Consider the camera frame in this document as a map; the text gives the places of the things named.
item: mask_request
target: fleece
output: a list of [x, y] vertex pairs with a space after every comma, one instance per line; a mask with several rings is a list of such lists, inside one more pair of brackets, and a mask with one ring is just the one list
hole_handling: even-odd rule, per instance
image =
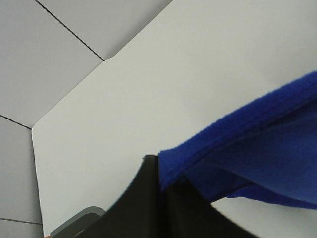
[[162, 191], [185, 176], [209, 202], [246, 197], [317, 209], [317, 71], [158, 157]]

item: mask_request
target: blue fleece fabric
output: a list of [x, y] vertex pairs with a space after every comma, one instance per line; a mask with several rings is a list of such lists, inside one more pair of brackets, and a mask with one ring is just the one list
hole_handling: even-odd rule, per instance
[[163, 191], [186, 176], [209, 202], [247, 197], [317, 209], [317, 71], [158, 156]]

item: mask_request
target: black object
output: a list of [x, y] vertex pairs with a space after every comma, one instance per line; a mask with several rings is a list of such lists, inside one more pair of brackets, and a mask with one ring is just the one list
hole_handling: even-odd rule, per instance
[[159, 191], [158, 158], [147, 155], [119, 200], [76, 238], [255, 238], [205, 201], [184, 178]]

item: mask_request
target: gray tile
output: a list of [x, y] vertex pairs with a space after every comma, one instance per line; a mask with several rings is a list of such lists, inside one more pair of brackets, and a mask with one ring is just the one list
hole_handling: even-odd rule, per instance
[[39, 0], [103, 59], [115, 55], [171, 0]]
[[41, 223], [31, 130], [0, 117], [0, 218]]
[[0, 1], [0, 114], [28, 127], [101, 60], [34, 0]]
[[0, 220], [0, 238], [43, 238], [42, 225]]

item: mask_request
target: gray object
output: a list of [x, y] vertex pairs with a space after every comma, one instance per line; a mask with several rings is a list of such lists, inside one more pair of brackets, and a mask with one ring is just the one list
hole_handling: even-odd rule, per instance
[[51, 232], [52, 238], [74, 238], [92, 223], [98, 220], [105, 211], [100, 207], [87, 207]]

